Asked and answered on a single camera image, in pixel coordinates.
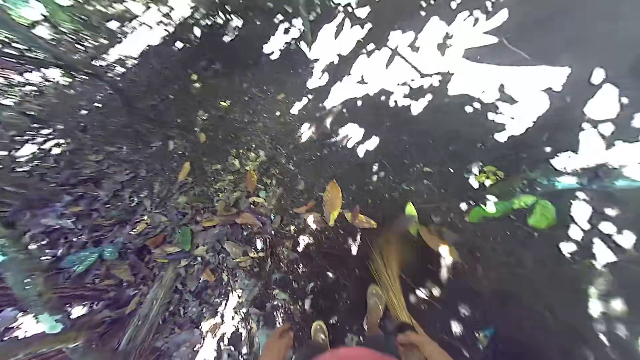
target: leg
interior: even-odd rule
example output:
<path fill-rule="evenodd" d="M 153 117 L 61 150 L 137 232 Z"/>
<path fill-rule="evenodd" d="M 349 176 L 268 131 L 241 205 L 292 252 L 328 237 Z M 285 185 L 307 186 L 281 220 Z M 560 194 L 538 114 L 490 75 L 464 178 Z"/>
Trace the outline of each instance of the leg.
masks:
<path fill-rule="evenodd" d="M 311 341 L 296 351 L 294 360 L 311 360 L 329 350 L 329 331 L 322 320 L 311 325 Z"/>
<path fill-rule="evenodd" d="M 386 305 L 387 302 L 380 287 L 376 284 L 371 284 L 367 290 L 367 314 L 364 318 L 367 336 L 362 346 L 390 354 L 399 359 L 396 339 L 393 336 L 384 335 L 380 330 L 380 319 Z"/>

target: brown leaf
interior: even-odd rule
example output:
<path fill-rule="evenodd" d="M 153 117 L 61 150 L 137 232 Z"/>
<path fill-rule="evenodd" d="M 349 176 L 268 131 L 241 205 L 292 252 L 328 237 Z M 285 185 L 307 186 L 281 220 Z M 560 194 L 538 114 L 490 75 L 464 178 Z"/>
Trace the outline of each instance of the brown leaf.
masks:
<path fill-rule="evenodd" d="M 260 227 L 262 224 L 255 218 L 255 216 L 249 213 L 241 213 L 240 216 L 236 219 L 238 224 L 248 224 L 255 227 Z"/>
<path fill-rule="evenodd" d="M 147 240 L 145 244 L 147 244 L 147 246 L 150 247 L 151 249 L 155 249 L 156 247 L 164 243 L 164 238 L 165 238 L 164 234 L 158 234 L 158 235 L 155 235 L 153 238 Z"/>
<path fill-rule="evenodd" d="M 197 249 L 195 249 L 193 251 L 193 254 L 195 256 L 203 256 L 206 253 L 207 253 L 207 247 L 206 246 L 201 246 L 201 247 L 199 247 L 199 248 L 197 248 Z"/>
<path fill-rule="evenodd" d="M 307 211 L 311 210 L 316 205 L 315 201 L 310 201 L 307 205 L 300 206 L 299 208 L 293 209 L 293 212 L 296 214 L 304 214 Z"/>
<path fill-rule="evenodd" d="M 335 179 L 326 186 L 323 197 L 324 219 L 329 226 L 333 226 L 342 208 L 342 190 Z"/>
<path fill-rule="evenodd" d="M 249 192 L 254 192 L 255 187 L 258 185 L 258 175 L 251 169 L 246 172 L 246 189 Z"/>
<path fill-rule="evenodd" d="M 184 164 L 182 164 L 182 169 L 178 174 L 178 182 L 185 180 L 187 178 L 187 175 L 189 175 L 189 171 L 191 171 L 191 163 L 187 161 Z"/>
<path fill-rule="evenodd" d="M 358 214 L 358 217 L 355 218 L 353 214 L 348 211 L 343 211 L 343 213 L 347 220 L 349 220 L 349 222 L 356 227 L 359 227 L 361 229 L 375 229 L 378 227 L 377 222 L 369 217 L 364 216 L 363 214 Z"/>
<path fill-rule="evenodd" d="M 127 309 L 124 311 L 124 313 L 128 314 L 131 311 L 134 311 L 138 306 L 139 302 L 140 302 L 140 294 L 138 294 L 136 297 L 133 298 L 133 300 L 131 300 L 131 302 L 129 303 L 129 306 L 127 306 Z"/>
<path fill-rule="evenodd" d="M 209 268 L 204 269 L 202 272 L 202 277 L 209 280 L 210 282 L 214 282 L 216 280 L 216 276 L 209 270 Z"/>
<path fill-rule="evenodd" d="M 109 271 L 124 281 L 133 281 L 135 280 L 133 275 L 131 275 L 131 269 L 129 268 L 129 264 L 124 261 L 112 261 L 109 264 Z"/>

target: dry leaf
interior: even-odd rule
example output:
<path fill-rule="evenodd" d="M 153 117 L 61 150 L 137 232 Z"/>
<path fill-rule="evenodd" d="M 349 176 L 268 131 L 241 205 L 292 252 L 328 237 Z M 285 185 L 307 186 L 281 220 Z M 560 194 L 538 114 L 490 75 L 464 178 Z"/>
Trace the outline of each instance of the dry leaf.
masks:
<path fill-rule="evenodd" d="M 199 247 L 199 248 L 197 248 L 197 249 L 195 249 L 193 251 L 193 254 L 195 256 L 203 256 L 206 253 L 207 253 L 207 247 L 206 246 L 201 246 L 201 247 Z"/>
<path fill-rule="evenodd" d="M 156 247 L 162 245 L 164 243 L 164 234 L 155 235 L 153 238 L 147 240 L 145 244 L 151 249 L 155 249 Z"/>
<path fill-rule="evenodd" d="M 216 276 L 211 272 L 211 270 L 209 270 L 209 268 L 204 269 L 204 271 L 202 272 L 202 277 L 211 282 L 214 282 L 216 280 Z"/>
<path fill-rule="evenodd" d="M 220 218 L 218 217 L 212 217 L 212 218 L 208 218 L 202 221 L 202 226 L 207 227 L 207 226 L 216 226 L 220 224 Z"/>
<path fill-rule="evenodd" d="M 129 303 L 129 306 L 127 306 L 127 309 L 124 311 L 124 313 L 128 314 L 131 311 L 134 311 L 136 309 L 136 306 L 138 306 L 139 302 L 140 302 L 140 294 L 138 294 L 136 297 L 133 298 L 133 300 L 131 300 L 131 302 Z"/>
<path fill-rule="evenodd" d="M 249 192 L 254 192 L 255 187 L 258 185 L 258 175 L 251 169 L 246 172 L 246 189 Z"/>
<path fill-rule="evenodd" d="M 150 223 L 151 223 L 151 219 L 146 218 L 146 219 L 142 220 L 141 222 L 138 222 L 136 224 L 136 228 L 133 229 L 132 231 L 130 231 L 130 233 L 131 234 L 135 234 L 135 235 L 140 234 L 140 233 L 142 233 L 142 230 L 146 229 L 147 226 L 149 226 Z"/>
<path fill-rule="evenodd" d="M 249 213 L 241 213 L 240 216 L 236 219 L 238 224 L 248 224 L 255 227 L 260 227 L 262 224 L 255 218 L 255 216 Z"/>
<path fill-rule="evenodd" d="M 218 329 L 220 329 L 221 326 L 222 326 L 222 323 L 216 322 L 215 324 L 211 325 L 207 333 L 211 334 L 211 336 L 215 338 L 216 333 L 218 332 Z"/>
<path fill-rule="evenodd" d="M 189 171 L 191 171 L 191 163 L 187 161 L 182 165 L 182 170 L 180 170 L 178 174 L 178 182 L 185 180 L 187 175 L 189 175 Z"/>
<path fill-rule="evenodd" d="M 124 281 L 133 281 L 135 280 L 133 275 L 131 275 L 131 269 L 129 268 L 129 264 L 123 261 L 112 261 L 109 264 L 109 271 Z"/>
<path fill-rule="evenodd" d="M 363 214 L 358 214 L 358 217 L 354 219 L 352 213 L 348 211 L 343 211 L 344 216 L 349 220 L 350 223 L 359 227 L 361 229 L 375 229 L 378 227 L 378 223 L 376 223 L 373 219 L 364 216 Z"/>
<path fill-rule="evenodd" d="M 316 205 L 315 201 L 310 201 L 307 205 L 300 206 L 299 208 L 293 209 L 293 212 L 296 214 L 304 214 L 307 211 L 309 211 L 311 208 L 313 208 L 315 205 Z"/>
<path fill-rule="evenodd" d="M 331 180 L 329 185 L 326 186 L 323 197 L 324 219 L 326 220 L 327 224 L 329 224 L 329 226 L 333 226 L 333 224 L 335 223 L 335 219 L 340 213 L 341 208 L 342 190 L 334 179 Z"/>
<path fill-rule="evenodd" d="M 438 251 L 438 248 L 441 244 L 447 245 L 446 242 L 442 241 L 442 239 L 432 234 L 431 231 L 429 231 L 429 229 L 427 229 L 426 227 L 420 225 L 419 231 L 420 236 L 422 237 L 424 242 L 426 242 L 427 245 L 429 245 L 429 247 L 431 247 L 433 250 Z"/>

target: flip-flop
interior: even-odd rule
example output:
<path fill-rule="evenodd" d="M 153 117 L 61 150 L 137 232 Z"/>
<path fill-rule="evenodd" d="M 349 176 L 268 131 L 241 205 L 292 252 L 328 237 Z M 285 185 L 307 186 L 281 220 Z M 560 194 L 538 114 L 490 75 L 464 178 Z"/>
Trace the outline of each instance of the flip-flop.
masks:
<path fill-rule="evenodd" d="M 311 340 L 329 349 L 329 330 L 327 330 L 324 321 L 316 320 L 311 324 Z"/>

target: green leaf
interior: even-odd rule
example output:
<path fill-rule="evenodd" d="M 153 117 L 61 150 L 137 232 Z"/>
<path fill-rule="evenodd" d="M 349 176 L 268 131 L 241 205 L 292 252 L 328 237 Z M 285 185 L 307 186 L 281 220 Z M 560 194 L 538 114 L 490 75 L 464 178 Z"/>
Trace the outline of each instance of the green leaf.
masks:
<path fill-rule="evenodd" d="M 523 194 L 514 197 L 511 200 L 511 205 L 514 210 L 527 209 L 535 204 L 536 201 L 538 201 L 538 198 L 535 195 Z"/>
<path fill-rule="evenodd" d="M 409 232 L 411 233 L 411 235 L 418 235 L 418 230 L 420 229 L 420 224 L 418 224 L 418 211 L 415 210 L 415 206 L 413 206 L 411 202 L 406 203 L 406 206 L 404 207 L 404 214 L 408 218 L 412 218 L 415 220 L 413 222 L 413 225 L 409 227 Z"/>
<path fill-rule="evenodd" d="M 536 229 L 546 229 L 556 224 L 556 207 L 548 200 L 539 200 L 533 213 L 527 217 L 527 224 Z"/>
<path fill-rule="evenodd" d="M 93 263 L 98 260 L 101 252 L 101 247 L 91 247 L 89 249 L 84 249 L 82 251 L 68 255 L 62 261 L 62 263 L 60 263 L 60 265 L 64 268 L 73 268 L 75 273 L 80 273 L 88 269 L 89 266 L 93 265 Z"/>
<path fill-rule="evenodd" d="M 490 213 L 482 206 L 476 206 L 469 212 L 469 222 L 481 222 L 487 218 L 499 218 L 503 215 L 508 215 L 513 211 L 511 201 L 496 201 L 495 212 Z"/>
<path fill-rule="evenodd" d="M 189 251 L 191 248 L 191 229 L 183 226 L 175 233 L 177 244 L 182 250 Z"/>

